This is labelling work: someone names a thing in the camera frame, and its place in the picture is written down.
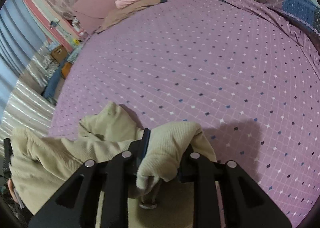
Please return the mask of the beige puffer jacket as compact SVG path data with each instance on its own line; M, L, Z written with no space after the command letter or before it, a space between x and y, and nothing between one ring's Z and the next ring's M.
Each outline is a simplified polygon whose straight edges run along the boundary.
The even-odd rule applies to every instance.
M111 160L143 136L143 130L114 102L109 102L99 114L84 117L78 130L75 141L40 138L26 128L13 130L11 179L32 214L83 163ZM175 180L189 145L216 161L214 150L198 123L170 122L151 130L146 156L130 191L130 227L191 227L193 185Z

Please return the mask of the silver striped curtain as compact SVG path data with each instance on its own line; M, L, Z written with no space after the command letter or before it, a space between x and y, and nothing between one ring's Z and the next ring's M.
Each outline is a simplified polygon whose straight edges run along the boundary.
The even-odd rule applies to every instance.
M47 87L59 64L48 50L45 42L27 63L20 75L9 84L8 76L14 71L1 71L1 94L9 91L8 101L1 99L1 140L11 136L14 128L28 128L39 136L46 136L52 121L54 105L47 101L42 92Z

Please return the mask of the blue cloth on nightstand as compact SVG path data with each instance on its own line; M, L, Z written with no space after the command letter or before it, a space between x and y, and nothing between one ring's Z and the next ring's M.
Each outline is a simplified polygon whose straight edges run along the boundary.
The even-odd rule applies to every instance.
M53 98L55 95L56 88L60 79L62 78L62 68L67 63L67 60L63 60L62 63L59 65L57 70L53 73L52 77L48 81L48 84L44 91L42 92L42 97L45 99Z

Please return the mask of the orange wooden nightstand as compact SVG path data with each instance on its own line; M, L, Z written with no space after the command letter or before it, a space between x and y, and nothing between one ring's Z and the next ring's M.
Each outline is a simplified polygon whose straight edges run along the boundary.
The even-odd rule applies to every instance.
M64 79L66 79L68 77L71 68L72 68L72 64L69 62L65 62L65 64L63 65L63 67L61 69L62 77Z

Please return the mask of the brown cardboard storage box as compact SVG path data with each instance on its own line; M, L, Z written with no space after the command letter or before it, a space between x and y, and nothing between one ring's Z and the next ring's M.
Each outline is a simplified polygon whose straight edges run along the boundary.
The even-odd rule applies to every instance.
M51 51L51 56L58 62L62 63L67 58L68 52L63 45L59 45Z

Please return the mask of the purple dotted bed sheet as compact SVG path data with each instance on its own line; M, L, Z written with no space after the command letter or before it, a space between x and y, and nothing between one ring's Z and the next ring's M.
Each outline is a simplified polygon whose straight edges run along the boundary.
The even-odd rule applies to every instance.
M217 160L235 160L293 226L319 197L319 52L254 0L168 0L84 45L50 136L109 102L144 127L198 122Z

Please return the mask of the brown flat pillow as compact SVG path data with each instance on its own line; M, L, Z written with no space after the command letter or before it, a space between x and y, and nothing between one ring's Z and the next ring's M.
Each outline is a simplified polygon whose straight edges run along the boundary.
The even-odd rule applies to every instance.
M147 7L155 6L160 3L165 3L167 0L140 0L135 2L121 10L114 9L110 11L103 20L102 24L96 30L96 33L101 33L108 28L114 26L115 24L120 23L122 20L127 19L131 15L135 14L138 11L144 10Z

